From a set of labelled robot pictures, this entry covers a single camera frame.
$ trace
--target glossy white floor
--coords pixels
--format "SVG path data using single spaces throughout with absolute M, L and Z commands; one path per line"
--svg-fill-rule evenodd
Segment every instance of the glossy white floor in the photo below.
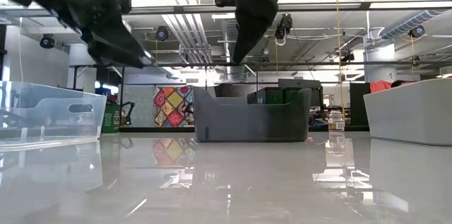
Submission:
M 452 223 L 452 148 L 193 136 L 0 153 L 0 223 Z

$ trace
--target plastic bottle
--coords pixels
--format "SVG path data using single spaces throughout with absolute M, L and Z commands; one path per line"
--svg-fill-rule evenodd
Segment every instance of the plastic bottle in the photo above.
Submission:
M 345 121 L 342 112 L 331 111 L 328 116 L 328 131 L 329 132 L 344 132 L 345 131 Z

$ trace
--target green box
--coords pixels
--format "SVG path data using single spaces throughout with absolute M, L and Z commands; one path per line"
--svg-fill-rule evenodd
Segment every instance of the green box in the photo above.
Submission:
M 111 104 L 105 107 L 102 133 L 111 134 L 119 132 L 119 115 L 120 108 L 118 104 Z
M 292 102 L 298 95 L 302 88 L 285 88 L 284 89 L 284 104 Z
M 284 91 L 282 88 L 267 87 L 258 91 L 256 95 L 258 104 L 284 104 Z

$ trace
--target gray plastic bin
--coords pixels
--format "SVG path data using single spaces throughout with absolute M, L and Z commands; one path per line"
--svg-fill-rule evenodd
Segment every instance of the gray plastic bin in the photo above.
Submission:
M 246 98 L 212 98 L 194 88 L 198 142 L 304 141 L 309 130 L 311 90 L 283 105 L 248 105 Z

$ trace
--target white storage tub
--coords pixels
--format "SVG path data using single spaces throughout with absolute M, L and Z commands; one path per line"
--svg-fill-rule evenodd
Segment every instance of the white storage tub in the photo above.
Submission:
M 98 138 L 105 96 L 0 81 L 0 144 Z
M 375 138 L 452 146 L 452 79 L 432 79 L 364 96 Z

